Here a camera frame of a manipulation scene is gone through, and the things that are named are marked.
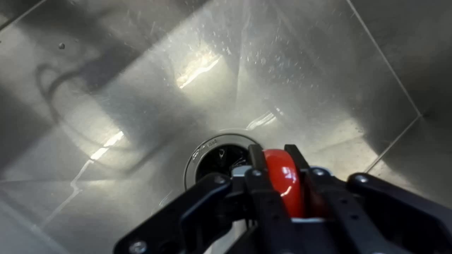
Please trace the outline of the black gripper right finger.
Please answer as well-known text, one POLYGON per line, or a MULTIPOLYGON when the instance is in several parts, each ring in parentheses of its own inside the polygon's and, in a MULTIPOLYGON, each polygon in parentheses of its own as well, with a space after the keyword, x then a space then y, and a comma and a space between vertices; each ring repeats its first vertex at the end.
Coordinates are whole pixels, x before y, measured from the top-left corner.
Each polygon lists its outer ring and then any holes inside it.
POLYGON ((452 211, 382 178, 341 181, 294 144, 307 219, 295 223, 305 254, 452 254, 452 211))

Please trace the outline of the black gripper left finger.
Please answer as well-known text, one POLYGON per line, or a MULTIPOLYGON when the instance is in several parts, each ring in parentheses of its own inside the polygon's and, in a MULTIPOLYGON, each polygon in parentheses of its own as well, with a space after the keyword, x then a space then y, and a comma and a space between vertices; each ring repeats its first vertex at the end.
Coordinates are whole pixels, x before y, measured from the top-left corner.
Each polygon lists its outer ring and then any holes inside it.
POLYGON ((250 170, 243 177, 212 173, 123 236, 113 254, 202 254, 228 235, 235 222, 257 221, 247 187, 253 171, 266 168, 259 144, 247 149, 250 170))

